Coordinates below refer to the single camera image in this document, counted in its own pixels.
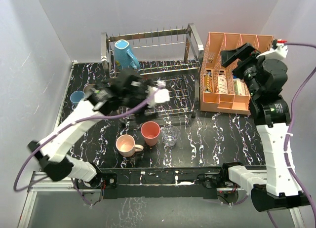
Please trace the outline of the light blue tumbler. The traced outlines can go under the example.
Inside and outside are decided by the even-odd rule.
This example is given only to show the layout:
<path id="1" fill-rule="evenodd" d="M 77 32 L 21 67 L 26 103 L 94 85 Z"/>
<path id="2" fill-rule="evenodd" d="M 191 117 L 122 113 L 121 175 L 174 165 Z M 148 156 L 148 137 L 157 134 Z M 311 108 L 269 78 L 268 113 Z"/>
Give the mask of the light blue tumbler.
<path id="1" fill-rule="evenodd" d="M 70 101 L 74 106 L 76 106 L 83 98 L 84 98 L 83 91 L 75 91 L 70 95 Z"/>

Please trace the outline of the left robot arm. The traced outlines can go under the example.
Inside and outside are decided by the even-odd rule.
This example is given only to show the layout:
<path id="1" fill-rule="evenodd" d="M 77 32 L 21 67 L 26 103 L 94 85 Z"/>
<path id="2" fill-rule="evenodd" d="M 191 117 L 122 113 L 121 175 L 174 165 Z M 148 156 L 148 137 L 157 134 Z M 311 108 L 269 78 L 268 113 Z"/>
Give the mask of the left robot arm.
<path id="1" fill-rule="evenodd" d="M 36 158 L 42 171 L 54 182 L 73 177 L 97 188 L 102 182 L 97 167 L 69 156 L 71 147 L 101 120 L 135 114 L 142 123 L 147 119 L 148 108 L 168 99 L 168 91 L 162 84 L 154 84 L 132 70 L 123 70 L 117 77 L 90 88 L 73 112 L 48 136 L 30 141 L 27 145 L 30 157 Z"/>

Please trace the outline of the blue handled mug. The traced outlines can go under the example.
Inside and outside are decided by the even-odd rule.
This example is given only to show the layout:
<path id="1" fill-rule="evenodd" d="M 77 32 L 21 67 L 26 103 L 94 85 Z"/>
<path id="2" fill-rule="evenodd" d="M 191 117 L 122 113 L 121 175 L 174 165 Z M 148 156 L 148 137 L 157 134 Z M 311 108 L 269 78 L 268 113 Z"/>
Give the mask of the blue handled mug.
<path id="1" fill-rule="evenodd" d="M 115 43 L 114 61 L 118 70 L 122 69 L 140 69 L 140 64 L 133 54 L 130 43 L 120 39 Z"/>

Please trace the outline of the peach handled mug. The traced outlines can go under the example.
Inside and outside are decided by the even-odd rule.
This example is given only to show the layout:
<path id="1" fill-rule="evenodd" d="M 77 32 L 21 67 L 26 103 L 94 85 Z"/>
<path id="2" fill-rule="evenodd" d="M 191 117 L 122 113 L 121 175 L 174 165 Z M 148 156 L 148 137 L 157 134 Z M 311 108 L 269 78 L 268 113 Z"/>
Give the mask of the peach handled mug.
<path id="1" fill-rule="evenodd" d="M 142 145 L 135 144 L 135 140 L 130 135 L 121 135 L 116 141 L 116 149 L 124 157 L 131 157 L 136 152 L 143 151 Z"/>

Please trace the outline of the cream and brown steel cup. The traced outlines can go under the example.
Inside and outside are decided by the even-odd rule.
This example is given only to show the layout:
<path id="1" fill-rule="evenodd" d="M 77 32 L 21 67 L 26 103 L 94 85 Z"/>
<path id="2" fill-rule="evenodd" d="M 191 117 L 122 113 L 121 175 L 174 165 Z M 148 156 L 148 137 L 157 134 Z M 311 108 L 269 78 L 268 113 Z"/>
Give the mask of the cream and brown steel cup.
<path id="1" fill-rule="evenodd" d="M 84 87 L 83 92 L 87 94 L 94 87 L 95 87 L 95 84 L 88 84 Z"/>

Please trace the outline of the dusty pink tumbler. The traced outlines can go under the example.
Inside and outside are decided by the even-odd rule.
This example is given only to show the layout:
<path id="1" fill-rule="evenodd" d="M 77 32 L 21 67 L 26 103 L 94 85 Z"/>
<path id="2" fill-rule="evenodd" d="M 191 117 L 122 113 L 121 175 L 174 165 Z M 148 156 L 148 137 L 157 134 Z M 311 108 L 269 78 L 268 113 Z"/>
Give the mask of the dusty pink tumbler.
<path id="1" fill-rule="evenodd" d="M 145 122 L 141 127 L 141 134 L 147 145 L 154 146 L 158 143 L 160 126 L 153 121 Z"/>

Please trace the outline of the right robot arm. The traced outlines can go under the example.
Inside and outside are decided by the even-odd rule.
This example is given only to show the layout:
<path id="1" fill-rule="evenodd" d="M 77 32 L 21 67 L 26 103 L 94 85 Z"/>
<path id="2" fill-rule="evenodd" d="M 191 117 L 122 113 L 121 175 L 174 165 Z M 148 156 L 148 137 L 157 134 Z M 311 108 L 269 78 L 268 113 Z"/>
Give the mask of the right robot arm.
<path id="1" fill-rule="evenodd" d="M 222 67 L 236 61 L 233 76 L 242 79 L 250 93 L 249 109 L 262 141 L 267 178 L 260 178 L 240 162 L 232 162 L 223 164 L 219 181 L 226 187 L 236 184 L 244 189 L 259 212 L 312 205 L 311 196 L 295 179 L 291 165 L 291 115 L 280 94 L 288 79 L 283 62 L 287 52 L 284 42 L 277 39 L 264 53 L 249 43 L 221 51 Z"/>

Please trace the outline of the clear glass cup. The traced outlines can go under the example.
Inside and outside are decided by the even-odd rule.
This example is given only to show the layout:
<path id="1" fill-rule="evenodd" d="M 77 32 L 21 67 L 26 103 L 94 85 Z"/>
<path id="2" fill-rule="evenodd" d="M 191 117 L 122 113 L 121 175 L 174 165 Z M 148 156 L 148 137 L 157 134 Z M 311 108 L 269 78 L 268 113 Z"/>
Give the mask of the clear glass cup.
<path id="1" fill-rule="evenodd" d="M 179 129 L 173 125 L 162 127 L 161 133 L 162 142 L 168 147 L 172 147 L 176 144 L 180 134 Z"/>

